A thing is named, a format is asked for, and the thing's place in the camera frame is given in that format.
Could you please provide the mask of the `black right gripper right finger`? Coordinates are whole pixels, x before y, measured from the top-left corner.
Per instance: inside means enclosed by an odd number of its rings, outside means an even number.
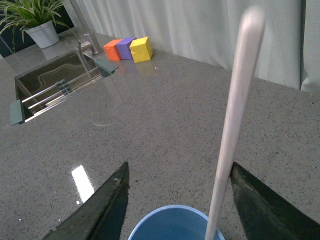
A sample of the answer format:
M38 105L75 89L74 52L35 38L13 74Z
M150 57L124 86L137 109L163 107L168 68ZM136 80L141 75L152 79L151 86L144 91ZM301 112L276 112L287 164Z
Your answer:
M237 162L230 173L233 199L248 240L318 240L320 224Z

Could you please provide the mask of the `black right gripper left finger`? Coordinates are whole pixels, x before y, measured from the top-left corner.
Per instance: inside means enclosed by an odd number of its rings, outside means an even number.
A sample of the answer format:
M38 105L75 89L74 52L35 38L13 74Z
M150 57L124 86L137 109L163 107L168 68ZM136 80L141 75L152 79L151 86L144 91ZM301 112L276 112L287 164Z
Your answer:
M45 240L118 240L129 195L129 163L125 161L70 217Z

